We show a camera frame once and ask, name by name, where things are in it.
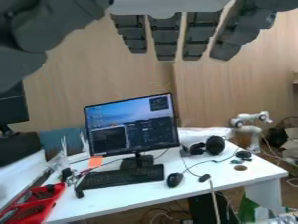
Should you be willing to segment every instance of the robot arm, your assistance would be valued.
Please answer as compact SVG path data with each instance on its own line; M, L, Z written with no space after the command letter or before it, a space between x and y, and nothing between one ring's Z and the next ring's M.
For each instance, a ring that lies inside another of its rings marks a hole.
M252 142L248 150L252 153L260 153L260 134L263 133L263 129L255 125L245 125L247 122L255 124L256 121L263 121L264 123L272 123L273 120L269 117L269 112L263 111L259 114L239 114L237 118L231 120L232 127L237 132L252 133Z
M255 123L256 121L263 121L265 123L273 123L273 120L269 117L269 112L263 111L259 114L239 114L237 118L233 118L231 124L236 128L243 128L245 122Z

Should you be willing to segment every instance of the keyboard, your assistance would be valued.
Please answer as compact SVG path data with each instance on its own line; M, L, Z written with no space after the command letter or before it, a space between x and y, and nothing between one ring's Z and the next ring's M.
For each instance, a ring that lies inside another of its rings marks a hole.
M139 184L166 179L164 164L87 174L79 187L82 190Z

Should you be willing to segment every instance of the table leg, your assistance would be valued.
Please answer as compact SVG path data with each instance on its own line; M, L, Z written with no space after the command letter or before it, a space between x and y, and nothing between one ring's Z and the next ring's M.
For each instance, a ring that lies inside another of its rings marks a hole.
M285 213L283 208L281 180L263 181L245 187L247 198L264 208L271 209L276 215Z

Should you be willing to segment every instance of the computer mouse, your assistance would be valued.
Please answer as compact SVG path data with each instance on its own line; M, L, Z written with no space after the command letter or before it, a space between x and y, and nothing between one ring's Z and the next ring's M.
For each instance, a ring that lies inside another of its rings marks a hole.
M168 176L168 179L167 179L168 187L170 188L178 187L180 185L183 179L184 179L184 174L183 173L172 173Z

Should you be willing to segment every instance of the computer monitor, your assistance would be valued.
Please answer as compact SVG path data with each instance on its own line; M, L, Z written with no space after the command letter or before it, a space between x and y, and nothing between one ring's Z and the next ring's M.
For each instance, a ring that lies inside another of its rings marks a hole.
M0 94L0 131L5 136L14 135L9 124L30 120L23 82Z
M180 145L172 94L86 107L91 155L115 156Z

